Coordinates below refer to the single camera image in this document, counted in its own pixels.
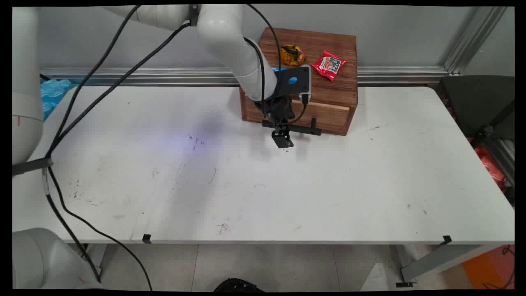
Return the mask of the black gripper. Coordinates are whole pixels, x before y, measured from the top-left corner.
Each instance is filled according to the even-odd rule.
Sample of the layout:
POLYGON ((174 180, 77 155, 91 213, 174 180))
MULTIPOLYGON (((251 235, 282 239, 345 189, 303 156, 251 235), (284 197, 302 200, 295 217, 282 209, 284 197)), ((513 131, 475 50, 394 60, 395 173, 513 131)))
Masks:
POLYGON ((294 147, 291 140, 289 124, 295 123, 295 113, 292 110, 290 95, 279 96, 274 99, 255 101, 255 106, 261 113, 265 113, 265 125, 274 125, 271 137, 280 149, 294 147))

